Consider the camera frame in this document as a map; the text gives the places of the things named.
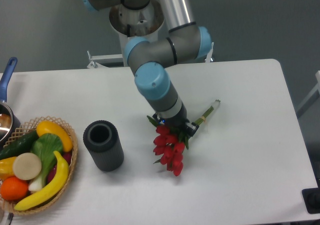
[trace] wicker basket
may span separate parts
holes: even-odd
[[[17,138],[21,137],[22,135],[24,135],[28,132],[35,130],[38,123],[40,123],[41,121],[44,121],[44,120],[52,121],[56,124],[59,124],[71,137],[73,149],[72,149],[71,164],[69,166],[69,176],[68,176],[67,181],[66,181],[65,185],[63,186],[63,188],[53,197],[53,199],[51,199],[48,203],[46,203],[44,205],[39,205],[39,206],[36,206],[36,207],[31,208],[26,211],[15,210],[14,206],[15,206],[16,202],[6,201],[6,200],[2,199],[2,197],[0,196],[0,206],[2,207],[2,209],[5,211],[8,211],[10,213],[13,213],[14,215],[24,216],[24,215],[36,214],[36,213],[42,212],[43,210],[52,206],[61,197],[61,195],[65,192],[67,186],[70,183],[71,177],[73,175],[73,172],[74,172],[74,169],[76,166],[77,155],[78,155],[77,136],[76,136],[73,128],[68,123],[66,123],[64,120],[62,120],[61,118],[47,116],[47,117],[37,117],[35,119],[31,119],[29,122],[25,122],[19,128],[16,128],[15,132],[12,133],[11,137],[8,139],[8,141],[5,143],[4,146],[10,146],[10,143],[12,141],[16,140]]]

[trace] red flower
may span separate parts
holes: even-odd
[[[173,151],[175,153],[182,154],[183,151],[185,150],[186,145],[183,142],[178,142],[174,145]]]
[[[159,135],[154,139],[153,143],[157,146],[164,147],[167,144],[166,137]]]
[[[156,146],[156,147],[153,149],[153,152],[155,153],[156,156],[161,155],[161,154],[164,154],[164,152],[165,152],[165,147],[164,147],[164,146]]]
[[[160,135],[167,135],[170,133],[170,128],[166,125],[159,125],[156,127],[155,131]]]
[[[168,134],[165,136],[167,144],[175,144],[178,142],[178,137],[175,134]]]
[[[166,164],[166,170],[169,171],[169,172],[172,172],[174,170],[173,167],[172,167],[172,163],[171,162],[168,162]]]
[[[173,169],[173,174],[177,177],[180,175],[182,169],[184,168],[183,162],[180,163],[180,165]]]
[[[166,146],[164,149],[164,156],[167,159],[170,159],[174,156],[174,151],[172,150],[172,148],[170,146]]]
[[[176,153],[172,160],[172,167],[173,169],[176,169],[180,166],[182,160],[184,159],[184,156],[181,153]]]
[[[165,165],[165,164],[167,164],[169,162],[169,158],[167,158],[165,155],[163,155],[162,157],[161,157],[161,159],[160,159],[160,163],[162,164],[162,165]]]

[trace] saucepan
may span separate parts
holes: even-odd
[[[8,138],[20,126],[20,121],[12,109],[6,104],[7,89],[18,59],[11,57],[0,80],[0,150],[3,149]]]

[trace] green leaf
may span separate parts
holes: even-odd
[[[178,136],[179,142],[184,141],[184,140],[185,140],[185,137],[186,137],[186,134],[185,134],[183,131],[181,131],[181,132],[179,133],[179,136]]]
[[[158,163],[160,163],[160,160],[161,160],[161,159],[155,161],[153,164],[158,164]]]
[[[154,120],[152,117],[150,116],[146,116],[149,119],[149,122],[152,123],[153,126],[158,127],[159,123],[157,123],[156,120]]]
[[[184,144],[185,144],[185,148],[189,150],[189,138],[187,136],[184,138]]]
[[[42,135],[31,147],[31,153],[37,155],[41,160],[41,172],[35,178],[35,181],[40,181],[42,183],[42,187],[46,185],[46,178],[51,169],[57,163],[54,151],[62,153],[63,144],[57,135],[51,133]]]

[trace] cucumber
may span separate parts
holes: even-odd
[[[22,135],[17,140],[11,142],[8,146],[0,151],[0,160],[19,156],[20,154],[29,153],[32,144],[39,138],[37,131],[31,131]]]

